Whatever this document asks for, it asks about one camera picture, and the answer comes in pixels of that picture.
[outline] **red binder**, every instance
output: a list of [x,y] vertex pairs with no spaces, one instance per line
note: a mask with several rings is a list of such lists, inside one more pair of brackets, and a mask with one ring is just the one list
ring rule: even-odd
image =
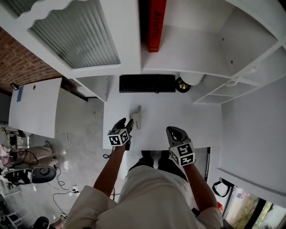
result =
[[150,0],[148,51],[158,52],[167,0]]

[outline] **black keyboard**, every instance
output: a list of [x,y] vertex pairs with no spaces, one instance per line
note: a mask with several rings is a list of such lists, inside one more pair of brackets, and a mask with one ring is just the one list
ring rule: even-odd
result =
[[122,75],[119,92],[175,92],[174,75]]

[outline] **brick wall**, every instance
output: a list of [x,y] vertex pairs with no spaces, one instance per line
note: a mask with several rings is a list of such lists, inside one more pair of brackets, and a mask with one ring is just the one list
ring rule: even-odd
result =
[[0,27],[0,90],[11,93],[11,83],[21,86],[58,77],[60,73]]

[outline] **white shirt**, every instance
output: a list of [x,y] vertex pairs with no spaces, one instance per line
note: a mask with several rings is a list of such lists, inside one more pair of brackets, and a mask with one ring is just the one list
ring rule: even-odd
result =
[[196,219],[189,202],[189,184],[179,176],[148,166],[132,169],[118,203],[85,186],[72,206],[66,229],[218,229],[221,212],[208,208]]

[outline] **tiled floor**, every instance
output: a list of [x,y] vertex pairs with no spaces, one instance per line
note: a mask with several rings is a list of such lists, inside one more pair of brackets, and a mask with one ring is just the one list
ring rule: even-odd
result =
[[[72,189],[74,185],[72,167],[74,171],[75,184],[79,190],[85,185],[93,186],[99,173],[105,166],[107,159],[103,158],[105,153],[110,154],[110,150],[102,148],[102,128],[103,128],[104,104],[99,99],[89,99],[86,111],[86,126],[84,133],[68,133],[70,156],[68,153],[67,140],[64,133],[57,134],[55,139],[48,139],[41,136],[31,136],[31,146],[44,145],[48,140],[56,153],[61,169],[60,181],[65,182],[64,188]],[[120,193],[122,182],[129,170],[141,157],[140,151],[125,152],[122,165],[115,183],[116,193]],[[199,149],[196,153],[196,166],[204,175],[206,167],[206,149]],[[25,223],[31,226],[40,216],[47,217],[51,222],[56,221],[61,214],[61,210],[53,201],[53,194],[64,193],[60,189],[56,179],[43,184],[30,184],[21,186],[21,193],[7,198],[9,205],[15,211],[24,211]],[[74,194],[55,195],[58,206],[66,213],[76,200]]]

